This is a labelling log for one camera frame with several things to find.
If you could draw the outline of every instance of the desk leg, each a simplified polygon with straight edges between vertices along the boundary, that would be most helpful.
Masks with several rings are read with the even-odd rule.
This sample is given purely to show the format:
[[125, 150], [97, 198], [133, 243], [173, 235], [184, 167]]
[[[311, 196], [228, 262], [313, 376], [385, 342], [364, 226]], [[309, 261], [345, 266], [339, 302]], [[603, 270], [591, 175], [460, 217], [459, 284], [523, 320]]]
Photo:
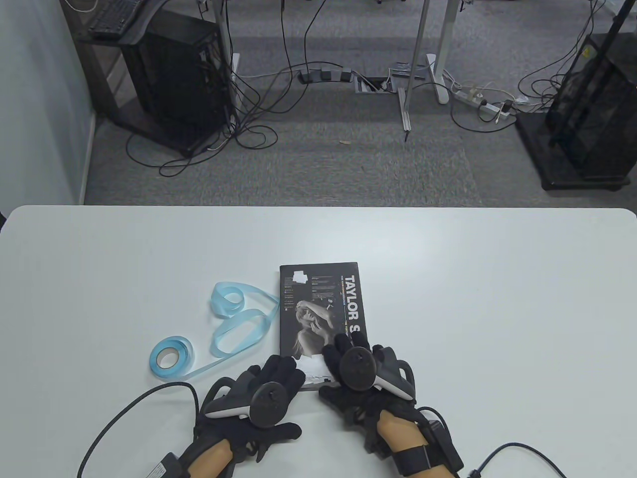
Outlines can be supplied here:
[[225, 15], [222, 12], [222, 8], [224, 5], [224, 0], [211, 0], [212, 11], [215, 14], [215, 22], [219, 26], [219, 30], [221, 32], [221, 47], [224, 52], [224, 57], [228, 65], [230, 65], [230, 79], [233, 84], [230, 85], [230, 91], [232, 91], [232, 102], [235, 108], [240, 108], [243, 102], [243, 95], [239, 89], [237, 89], [234, 85], [237, 82], [237, 72], [239, 71], [239, 53], [235, 53], [232, 51], [231, 43], [230, 43], [230, 32], [225, 24]]
[[403, 129], [405, 131], [412, 130], [412, 124], [409, 120], [409, 102], [412, 99], [413, 80], [416, 76], [416, 65], [420, 57], [420, 48], [422, 46], [422, 36], [425, 32], [425, 24], [427, 23], [427, 12], [429, 11], [429, 0], [425, 0], [422, 4], [422, 13], [420, 14], [420, 24], [418, 25], [418, 36], [416, 36], [416, 45], [413, 48], [412, 71], [409, 74], [409, 82], [407, 83], [407, 91], [402, 87], [398, 88], [398, 101], [400, 102], [400, 111], [403, 117]]
[[[460, 8], [460, 1], [461, 0], [447, 1], [447, 10], [445, 12], [445, 19], [443, 21], [440, 41], [438, 43], [438, 54], [427, 54], [427, 63], [429, 64], [429, 71], [431, 72], [431, 80], [436, 83], [440, 83], [441, 85], [445, 84], [443, 70], [445, 69], [449, 50], [451, 49], [451, 41], [454, 38], [454, 23], [458, 14], [458, 9]], [[434, 85], [434, 90], [438, 97], [438, 102], [441, 105], [449, 103], [449, 91], [438, 85]]]

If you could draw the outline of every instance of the black box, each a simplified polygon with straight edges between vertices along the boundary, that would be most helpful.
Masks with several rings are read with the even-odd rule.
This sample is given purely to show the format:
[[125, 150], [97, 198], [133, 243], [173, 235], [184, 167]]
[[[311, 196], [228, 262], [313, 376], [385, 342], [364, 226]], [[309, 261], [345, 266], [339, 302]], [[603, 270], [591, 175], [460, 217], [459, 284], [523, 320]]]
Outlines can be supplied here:
[[338, 333], [367, 335], [357, 263], [281, 266], [280, 353], [307, 375], [305, 388], [332, 381], [321, 349]]
[[139, 45], [122, 52], [148, 113], [211, 132], [227, 123], [229, 68], [218, 25], [160, 10]]
[[[575, 92], [594, 66], [606, 34], [586, 37], [550, 111], [554, 132], [573, 106]], [[555, 136], [579, 175], [586, 180], [622, 180], [637, 161], [637, 36], [620, 33], [577, 99], [564, 131]]]

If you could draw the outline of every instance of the book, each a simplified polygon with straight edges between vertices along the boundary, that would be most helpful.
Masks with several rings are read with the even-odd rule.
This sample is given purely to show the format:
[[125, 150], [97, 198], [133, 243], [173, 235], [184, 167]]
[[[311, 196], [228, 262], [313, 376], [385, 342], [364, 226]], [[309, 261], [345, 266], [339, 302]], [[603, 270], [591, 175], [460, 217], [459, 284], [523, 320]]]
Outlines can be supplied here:
[[333, 382], [321, 355], [338, 333], [367, 335], [355, 262], [281, 266], [280, 354], [306, 375], [304, 389]]

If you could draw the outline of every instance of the black computer case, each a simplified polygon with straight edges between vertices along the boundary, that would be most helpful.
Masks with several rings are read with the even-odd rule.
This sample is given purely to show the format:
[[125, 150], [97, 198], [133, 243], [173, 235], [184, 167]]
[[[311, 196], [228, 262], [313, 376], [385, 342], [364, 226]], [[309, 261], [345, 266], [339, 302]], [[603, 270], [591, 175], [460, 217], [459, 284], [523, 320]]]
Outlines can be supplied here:
[[[564, 78], [547, 114], [556, 130], [582, 84], [606, 34], [591, 34]], [[585, 94], [560, 134], [554, 136], [585, 180], [620, 180], [637, 161], [637, 36], [620, 33], [601, 60]]]
[[210, 133], [227, 124], [229, 68], [216, 24], [160, 10], [143, 40], [122, 53], [148, 113]]

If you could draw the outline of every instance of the tape roll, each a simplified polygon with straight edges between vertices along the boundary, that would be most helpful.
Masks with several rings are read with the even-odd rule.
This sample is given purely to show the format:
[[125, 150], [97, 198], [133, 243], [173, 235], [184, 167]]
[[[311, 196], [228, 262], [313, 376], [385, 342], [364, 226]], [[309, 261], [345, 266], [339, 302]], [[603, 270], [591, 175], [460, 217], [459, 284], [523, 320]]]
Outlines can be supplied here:
[[[275, 305], [267, 314], [258, 308], [244, 310], [246, 294], [263, 296], [274, 302]], [[238, 297], [239, 300], [230, 300], [228, 298], [230, 295]], [[217, 317], [223, 319], [223, 323], [213, 333], [210, 344], [210, 353], [218, 360], [189, 372], [194, 362], [192, 344], [187, 338], [180, 335], [168, 337], [155, 345], [148, 360], [150, 370], [157, 378], [167, 382], [187, 380], [259, 343], [270, 329], [270, 324], [278, 312], [279, 298], [248, 284], [218, 282], [212, 291], [210, 307]], [[223, 351], [220, 346], [221, 340], [247, 321], [256, 322], [256, 327], [233, 350]], [[177, 361], [172, 366], [164, 368], [159, 362], [167, 352], [176, 353]]]
[[[166, 352], [177, 354], [177, 361], [169, 366], [162, 367], [159, 362]], [[187, 375], [194, 362], [194, 352], [190, 340], [180, 335], [165, 338], [153, 348], [148, 360], [150, 370], [162, 380], [176, 380]]]

